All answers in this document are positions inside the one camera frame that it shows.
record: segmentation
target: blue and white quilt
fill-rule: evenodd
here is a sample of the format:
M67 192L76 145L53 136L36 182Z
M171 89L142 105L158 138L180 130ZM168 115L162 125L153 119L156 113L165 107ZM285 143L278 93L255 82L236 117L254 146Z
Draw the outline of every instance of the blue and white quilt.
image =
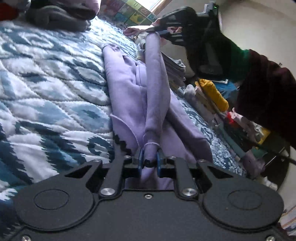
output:
M99 19L86 33L0 22L0 237L17 226L11 197L18 190L98 156L113 160L107 42L135 58L135 44ZM206 135L215 163L243 174L223 141L181 102Z

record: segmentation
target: purple garment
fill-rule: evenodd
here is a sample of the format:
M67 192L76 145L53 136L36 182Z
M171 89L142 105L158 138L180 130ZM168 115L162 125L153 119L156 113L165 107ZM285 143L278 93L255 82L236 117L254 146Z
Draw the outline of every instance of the purple garment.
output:
M148 160L155 159L161 147L166 156L188 162L213 161L205 136L169 88L159 35L151 33L146 41L146 64L126 56L118 46L103 48L114 133L133 154L144 147ZM155 168L144 168L141 179L129 187L167 189L172 188L172 180L158 178Z

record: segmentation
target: quilted fabric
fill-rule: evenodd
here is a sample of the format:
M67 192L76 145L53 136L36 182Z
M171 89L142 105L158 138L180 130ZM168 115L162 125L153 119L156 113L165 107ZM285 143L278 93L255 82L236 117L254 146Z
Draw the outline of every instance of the quilted fabric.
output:
M98 157L113 160L107 42L135 58L135 44L97 18L90 32L78 34L0 23L0 237L17 226L11 197L19 189ZM223 140L180 101L214 162L243 175Z

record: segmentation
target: dark sleeve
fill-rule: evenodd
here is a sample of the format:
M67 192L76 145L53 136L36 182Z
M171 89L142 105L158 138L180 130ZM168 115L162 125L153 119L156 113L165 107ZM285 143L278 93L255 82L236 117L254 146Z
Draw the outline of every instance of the dark sleeve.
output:
M296 81L287 68L250 50L250 72L240 86L235 110L296 148Z

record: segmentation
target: screw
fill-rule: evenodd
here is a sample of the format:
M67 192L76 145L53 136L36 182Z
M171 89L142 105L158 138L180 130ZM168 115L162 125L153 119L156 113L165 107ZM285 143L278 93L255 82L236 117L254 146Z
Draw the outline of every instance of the screw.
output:
M22 241L31 241L31 238L27 235L22 236Z
M103 194L104 196L111 196L115 193L115 190L113 188L103 188L101 190L101 194Z
M192 197L197 194L197 191L193 188L185 188L183 189L182 193L185 196Z
M266 241L276 241L276 238L274 236L268 236Z
M152 195L152 194L146 194L144 197L145 197L146 199L151 199L151 198L153 198L153 195Z

